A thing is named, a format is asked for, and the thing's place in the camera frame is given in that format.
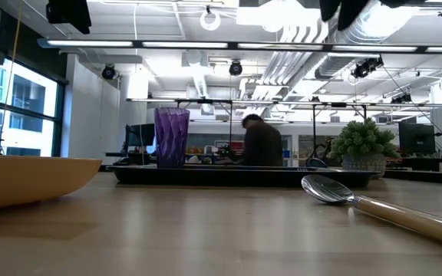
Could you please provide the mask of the black overhead light bar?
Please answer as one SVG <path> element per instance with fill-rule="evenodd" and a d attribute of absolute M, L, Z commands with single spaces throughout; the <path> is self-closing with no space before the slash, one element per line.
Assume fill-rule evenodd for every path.
<path fill-rule="evenodd" d="M 440 45 L 321 44 L 234 41 L 55 40 L 39 38 L 42 48 L 200 49 L 227 51 L 286 51 L 352 54 L 442 54 Z"/>

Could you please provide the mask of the person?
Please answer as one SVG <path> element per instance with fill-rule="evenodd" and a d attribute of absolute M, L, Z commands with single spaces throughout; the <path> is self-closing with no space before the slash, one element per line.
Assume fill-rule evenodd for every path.
<path fill-rule="evenodd" d="M 256 114 L 242 121 L 246 130 L 241 163 L 244 166 L 282 166 L 282 136 L 280 132 Z"/>

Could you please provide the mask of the wooden bowl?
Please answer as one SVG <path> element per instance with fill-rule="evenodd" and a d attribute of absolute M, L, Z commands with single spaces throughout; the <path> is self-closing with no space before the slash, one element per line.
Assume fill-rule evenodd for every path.
<path fill-rule="evenodd" d="M 85 186 L 100 159 L 0 155 L 0 208 L 65 196 Z"/>

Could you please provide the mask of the potted green plant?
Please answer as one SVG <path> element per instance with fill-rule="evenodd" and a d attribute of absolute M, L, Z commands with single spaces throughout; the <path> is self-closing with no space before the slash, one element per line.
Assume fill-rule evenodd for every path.
<path fill-rule="evenodd" d="M 331 156 L 341 160 L 344 170 L 374 172 L 381 178 L 386 170 L 387 158 L 398 158 L 395 135 L 390 130 L 380 130 L 371 119 L 351 121 L 331 142 Z"/>

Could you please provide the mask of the black table edge rail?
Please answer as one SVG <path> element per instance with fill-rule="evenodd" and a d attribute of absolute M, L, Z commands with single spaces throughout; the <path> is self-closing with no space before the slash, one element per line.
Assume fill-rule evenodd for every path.
<path fill-rule="evenodd" d="M 442 184 L 442 172 L 386 170 L 384 178 L 408 180 L 415 182 L 432 182 Z"/>

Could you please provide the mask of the distant black light rail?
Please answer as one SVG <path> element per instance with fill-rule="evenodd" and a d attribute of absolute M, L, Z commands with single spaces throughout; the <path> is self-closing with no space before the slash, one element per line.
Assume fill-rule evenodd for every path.
<path fill-rule="evenodd" d="M 324 107 L 430 107 L 442 108 L 442 103 L 349 103 L 349 102 L 315 102 L 315 101 L 279 101 L 279 100 L 223 100 L 223 99 L 170 99 L 170 98 L 127 98 L 128 102 L 144 102 L 144 103 L 195 103 L 195 104 L 229 104 L 229 105 L 289 105 L 289 106 L 324 106 Z"/>

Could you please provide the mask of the purple faceted plastic cup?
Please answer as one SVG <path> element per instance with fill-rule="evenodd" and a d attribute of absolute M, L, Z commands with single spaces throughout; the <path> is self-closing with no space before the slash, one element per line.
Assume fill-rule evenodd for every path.
<path fill-rule="evenodd" d="M 154 110 L 157 141 L 157 166 L 159 168 L 183 167 L 190 112 L 178 107 L 160 107 Z"/>

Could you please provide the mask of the black tray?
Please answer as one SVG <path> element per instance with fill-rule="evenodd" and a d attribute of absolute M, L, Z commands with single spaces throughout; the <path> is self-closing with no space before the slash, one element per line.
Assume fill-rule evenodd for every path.
<path fill-rule="evenodd" d="M 290 188 L 301 186 L 305 176 L 320 175 L 350 189 L 364 188 L 377 175 L 370 171 L 348 171 L 316 167 L 260 167 L 226 165 L 185 165 L 180 168 L 152 166 L 108 166 L 118 182 L 146 186 L 219 186 Z"/>

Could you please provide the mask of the black computer monitor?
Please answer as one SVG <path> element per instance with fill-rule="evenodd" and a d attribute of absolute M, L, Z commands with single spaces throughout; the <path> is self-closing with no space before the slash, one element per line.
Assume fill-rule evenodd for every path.
<path fill-rule="evenodd" d="M 436 152 L 435 132 L 431 125 L 399 123 L 399 149 L 402 153 L 433 154 Z"/>
<path fill-rule="evenodd" d="M 124 148 L 140 147 L 147 153 L 156 151 L 156 128 L 154 123 L 126 125 Z"/>

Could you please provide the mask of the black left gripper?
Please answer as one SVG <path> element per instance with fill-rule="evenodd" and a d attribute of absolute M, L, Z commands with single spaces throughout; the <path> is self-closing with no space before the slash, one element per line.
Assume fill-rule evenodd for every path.
<path fill-rule="evenodd" d="M 91 32 L 87 0 L 48 0 L 45 12 L 50 24 L 70 24 L 83 35 Z"/>

